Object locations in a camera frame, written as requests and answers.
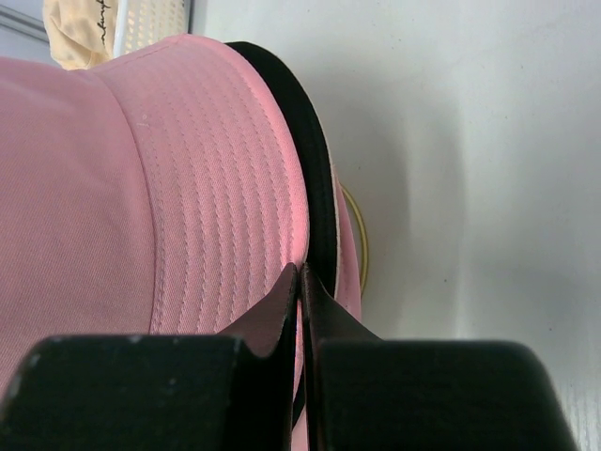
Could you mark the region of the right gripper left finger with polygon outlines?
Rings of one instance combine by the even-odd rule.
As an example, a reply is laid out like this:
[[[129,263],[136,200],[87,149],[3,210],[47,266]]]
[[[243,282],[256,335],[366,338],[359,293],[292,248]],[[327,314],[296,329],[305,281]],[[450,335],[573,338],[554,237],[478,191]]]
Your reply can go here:
[[[37,343],[1,404],[5,450],[286,450],[298,272],[219,334]]]

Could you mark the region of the black bucket hat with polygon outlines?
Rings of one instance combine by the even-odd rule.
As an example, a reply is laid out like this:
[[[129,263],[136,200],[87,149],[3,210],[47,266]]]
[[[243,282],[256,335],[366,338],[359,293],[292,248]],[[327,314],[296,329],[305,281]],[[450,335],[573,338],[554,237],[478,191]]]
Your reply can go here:
[[[339,263],[339,226],[334,175],[316,110],[288,66],[270,51],[245,41],[228,44],[263,78],[290,131],[304,177],[309,208],[307,261],[331,296]]]

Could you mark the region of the left corner aluminium profile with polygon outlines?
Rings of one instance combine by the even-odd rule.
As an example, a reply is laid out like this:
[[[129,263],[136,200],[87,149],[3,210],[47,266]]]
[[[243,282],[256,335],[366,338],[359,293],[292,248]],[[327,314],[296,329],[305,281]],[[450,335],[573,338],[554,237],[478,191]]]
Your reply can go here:
[[[40,42],[49,43],[45,26],[41,20],[6,6],[1,7],[0,16],[3,28]]]

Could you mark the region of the white plastic basket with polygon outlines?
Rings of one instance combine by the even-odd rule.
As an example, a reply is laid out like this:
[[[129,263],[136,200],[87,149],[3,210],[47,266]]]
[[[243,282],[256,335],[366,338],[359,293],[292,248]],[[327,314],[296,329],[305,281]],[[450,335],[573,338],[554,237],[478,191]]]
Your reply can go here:
[[[190,0],[122,0],[118,2],[113,56],[135,52],[162,39],[189,31]]]

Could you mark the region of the cream bucket hat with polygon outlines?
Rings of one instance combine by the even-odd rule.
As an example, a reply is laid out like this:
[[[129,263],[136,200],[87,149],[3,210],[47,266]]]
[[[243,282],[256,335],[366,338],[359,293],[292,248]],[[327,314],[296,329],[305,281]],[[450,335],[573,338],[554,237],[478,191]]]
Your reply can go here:
[[[43,24],[53,60],[65,70],[111,60],[118,6],[116,0],[45,0]]]

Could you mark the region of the gold wire hat stand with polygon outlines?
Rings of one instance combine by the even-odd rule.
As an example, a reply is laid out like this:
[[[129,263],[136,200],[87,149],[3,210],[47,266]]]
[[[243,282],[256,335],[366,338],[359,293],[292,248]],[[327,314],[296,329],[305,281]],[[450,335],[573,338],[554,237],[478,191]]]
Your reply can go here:
[[[347,204],[351,207],[353,215],[355,217],[356,225],[359,231],[360,245],[361,245],[361,263],[360,263],[360,287],[361,294],[364,294],[369,272],[369,240],[366,230],[365,221],[362,216],[359,204],[355,200],[351,192],[344,186],[341,185],[342,193]]]

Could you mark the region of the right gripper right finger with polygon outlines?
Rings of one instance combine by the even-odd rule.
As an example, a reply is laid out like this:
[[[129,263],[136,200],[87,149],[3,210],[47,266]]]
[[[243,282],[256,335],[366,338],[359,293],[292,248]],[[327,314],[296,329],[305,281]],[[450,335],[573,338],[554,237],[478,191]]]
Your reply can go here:
[[[385,340],[300,273],[313,450],[573,450],[546,369],[507,341]]]

